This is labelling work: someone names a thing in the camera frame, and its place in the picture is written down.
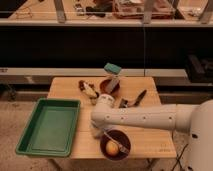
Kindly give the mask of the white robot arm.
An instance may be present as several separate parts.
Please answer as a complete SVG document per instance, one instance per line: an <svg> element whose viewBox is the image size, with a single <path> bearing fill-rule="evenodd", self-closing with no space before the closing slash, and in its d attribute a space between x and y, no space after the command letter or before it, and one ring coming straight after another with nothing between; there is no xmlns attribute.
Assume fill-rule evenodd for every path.
<svg viewBox="0 0 213 171"><path fill-rule="evenodd" d="M97 125L176 130L189 135L187 171L213 171L213 100L200 105L166 104L114 108L114 98L102 94L91 112Z"/></svg>

